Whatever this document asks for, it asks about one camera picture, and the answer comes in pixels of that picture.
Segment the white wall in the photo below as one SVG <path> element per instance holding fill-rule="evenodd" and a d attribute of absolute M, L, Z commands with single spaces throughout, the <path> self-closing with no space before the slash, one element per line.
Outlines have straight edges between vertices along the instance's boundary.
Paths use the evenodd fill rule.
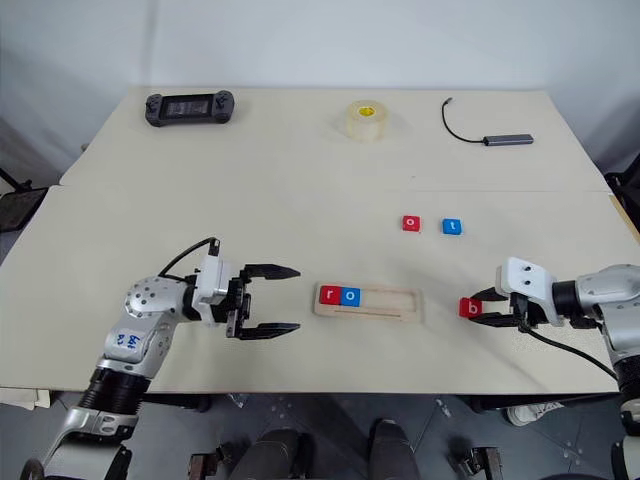
<path fill-rule="evenodd" d="M 0 18 L 0 164 L 42 181 L 131 84 L 545 88 L 601 168 L 640 150 L 637 0 L 0 0 Z"/>

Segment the beige table surface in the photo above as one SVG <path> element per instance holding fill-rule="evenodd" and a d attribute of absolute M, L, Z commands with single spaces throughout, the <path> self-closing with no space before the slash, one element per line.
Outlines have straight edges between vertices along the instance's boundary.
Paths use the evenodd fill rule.
<path fill-rule="evenodd" d="M 250 320 L 299 322 L 302 327 L 271 341 L 241 342 L 226 339 L 222 329 L 181 325 L 153 391 L 615 390 L 612 380 L 577 357 L 513 330 L 457 316 L 459 297 L 490 286 L 496 266 L 511 255 L 541 264 L 559 279 L 613 263 L 640 263 L 638 244 L 613 208 L 606 185 L 546 95 L 456 93 L 456 108 L 467 103 L 463 98 L 480 102 L 483 95 L 493 97 L 488 104 L 496 108 L 517 104 L 505 111 L 513 116 L 520 111 L 517 130 L 536 137 L 530 147 L 466 145 L 442 137 L 435 123 L 428 134 L 398 127 L 398 135 L 405 132 L 414 148 L 424 150 L 409 159 L 413 150 L 392 140 L 391 133 L 389 142 L 405 154 L 380 155 L 376 145 L 389 155 L 394 151 L 387 138 L 354 146 L 338 137 L 328 120 L 314 123 L 304 117 L 296 135 L 292 108 L 271 122 L 255 123 L 253 136 L 243 123 L 251 121 L 252 110 L 242 114 L 240 103 L 236 123 L 223 127 L 146 128 L 132 107 L 140 92 L 134 90 L 118 107 L 65 175 L 64 186 L 51 189 L 0 268 L 0 385 L 85 388 L 105 335 L 120 316 L 127 287 L 157 273 L 186 246 L 216 235 L 222 255 L 238 267 L 274 262 L 302 272 L 297 279 L 254 282 Z M 268 103 L 273 97 L 274 106 L 283 103 L 276 97 L 287 97 L 285 91 L 258 92 L 250 91 L 250 98 Z M 359 93 L 324 95 L 328 103 L 343 105 L 347 98 L 365 96 Z M 375 98 L 389 105 L 396 95 L 409 95 L 383 93 L 389 99 Z M 410 93 L 415 103 L 433 94 Z M 334 94 L 340 101 L 333 100 Z M 304 91 L 291 95 L 304 105 Z M 309 97 L 319 95 L 314 91 Z M 407 98 L 402 105 L 412 103 Z M 524 106 L 542 112 L 546 121 L 527 114 Z M 478 125 L 495 126 L 493 113 L 485 113 L 486 122 Z M 406 117 L 414 118 L 415 112 L 411 115 Z M 461 131 L 472 126 L 462 116 L 455 121 Z M 260 125 L 266 125 L 264 131 Z M 322 127 L 315 137 L 312 125 Z M 236 127 L 245 133 L 234 133 Z M 237 141 L 220 134 L 221 128 L 239 135 Z M 482 129 L 481 135 L 506 133 L 497 130 Z M 434 147 L 437 155 L 428 148 L 431 136 L 441 145 Z M 285 138 L 297 140 L 287 144 Z M 306 156 L 300 138 L 308 142 Z M 563 154 L 550 161 L 553 149 L 532 153 L 545 144 Z M 197 151 L 204 153 L 196 156 Z M 364 168 L 367 160 L 376 168 Z M 517 167 L 507 167 L 509 162 Z M 528 169 L 531 162 L 548 171 Z M 556 174 L 549 171 L 552 167 Z M 559 171 L 566 173 L 563 181 Z M 438 176 L 444 187 L 438 186 Z M 514 184 L 523 191 L 515 191 Z M 422 217 L 422 233 L 401 231 L 405 214 Z M 442 235 L 443 217 L 461 218 L 464 235 Z M 194 255 L 177 271 L 187 273 L 198 262 Z M 400 325 L 315 316 L 317 282 L 419 288 L 424 319 Z M 553 327 L 541 332 L 607 359 L 597 332 Z"/>

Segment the floor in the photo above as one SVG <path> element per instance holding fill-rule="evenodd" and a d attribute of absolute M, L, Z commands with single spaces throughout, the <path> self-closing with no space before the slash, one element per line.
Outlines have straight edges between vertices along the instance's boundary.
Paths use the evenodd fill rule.
<path fill-rule="evenodd" d="M 242 408 L 226 395 L 211 398 L 205 413 L 145 403 L 134 437 L 126 442 L 133 451 L 128 478 L 186 478 L 192 453 L 210 452 L 222 442 L 241 450 L 266 431 L 291 427 L 314 438 L 315 478 L 364 479 L 369 429 L 383 417 L 405 429 L 425 479 L 464 478 L 448 461 L 460 445 L 498 447 L 505 480 L 565 472 L 612 478 L 609 451 L 624 436 L 616 400 L 559 409 L 513 427 L 500 412 L 474 413 L 463 398 L 450 395 L 256 394 Z M 50 409 L 34 412 L 0 406 L 1 478 L 18 478 L 27 458 L 44 454 L 78 399 L 64 393 Z M 216 478 L 228 473 L 221 470 Z"/>

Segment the black cable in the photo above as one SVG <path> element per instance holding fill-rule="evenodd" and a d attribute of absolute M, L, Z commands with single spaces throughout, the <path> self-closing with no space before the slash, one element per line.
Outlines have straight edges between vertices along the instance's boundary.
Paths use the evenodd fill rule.
<path fill-rule="evenodd" d="M 442 123 L 444 123 L 444 128 L 447 129 L 447 132 L 449 132 L 451 135 L 456 137 L 458 140 L 462 140 L 463 142 L 467 142 L 467 143 L 484 143 L 483 140 L 469 140 L 468 138 L 462 138 L 460 135 L 456 135 L 455 133 L 453 133 L 453 131 L 449 128 L 449 125 L 447 125 L 447 119 L 444 116 L 444 107 L 446 107 L 449 104 L 449 102 L 451 102 L 451 100 L 453 100 L 453 98 L 449 97 L 442 104 Z"/>
<path fill-rule="evenodd" d="M 158 274 L 159 277 L 165 277 L 165 278 L 172 278 L 174 280 L 184 280 L 184 278 L 181 277 L 176 277 L 173 275 L 167 275 L 167 272 L 169 270 L 171 270 L 171 268 L 178 263 L 180 260 L 182 260 L 184 257 L 186 257 L 187 255 L 189 255 L 191 252 L 193 252 L 194 250 L 197 250 L 200 247 L 203 247 L 209 243 L 211 243 L 213 240 L 215 240 L 214 237 L 209 237 L 209 238 L 205 238 L 204 240 L 200 240 L 198 243 L 191 245 L 189 248 L 187 248 L 184 252 L 180 253 L 178 256 L 176 256 L 176 258 L 174 258 L 173 260 L 171 260 L 166 267 L 164 267 L 162 270 L 160 270 L 160 273 Z"/>
<path fill-rule="evenodd" d="M 574 355 L 577 355 L 577 356 L 579 356 L 581 358 L 584 358 L 585 360 L 593 363 L 596 367 L 598 367 L 603 372 L 607 373 L 611 378 L 613 378 L 614 380 L 618 381 L 618 376 L 616 375 L 616 373 L 613 370 L 611 370 L 609 367 L 607 367 L 604 363 L 602 363 L 599 360 L 596 360 L 595 358 L 593 358 L 591 355 L 589 355 L 587 353 L 584 353 L 582 350 L 578 350 L 577 348 L 570 347 L 569 345 L 565 345 L 564 343 L 556 342 L 555 340 L 551 340 L 550 338 L 543 337 L 539 333 L 536 333 L 533 330 L 531 330 L 531 328 L 528 327 L 528 326 L 521 325 L 520 329 L 523 332 L 528 333 L 529 335 L 531 335 L 533 338 L 535 338 L 537 340 L 540 340 L 541 342 L 546 343 L 547 345 L 551 345 L 552 347 L 559 348 L 561 350 L 564 350 L 564 351 L 569 352 L 569 353 L 573 353 Z"/>

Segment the shoe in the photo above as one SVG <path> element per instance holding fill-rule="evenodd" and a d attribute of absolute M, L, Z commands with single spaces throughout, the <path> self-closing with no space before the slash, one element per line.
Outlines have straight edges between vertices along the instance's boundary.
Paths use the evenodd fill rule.
<path fill-rule="evenodd" d="M 507 408 L 507 419 L 516 427 L 523 427 L 539 420 L 546 413 L 562 408 L 563 406 L 561 403 L 551 402 L 525 405 L 522 407 L 509 407 Z"/>

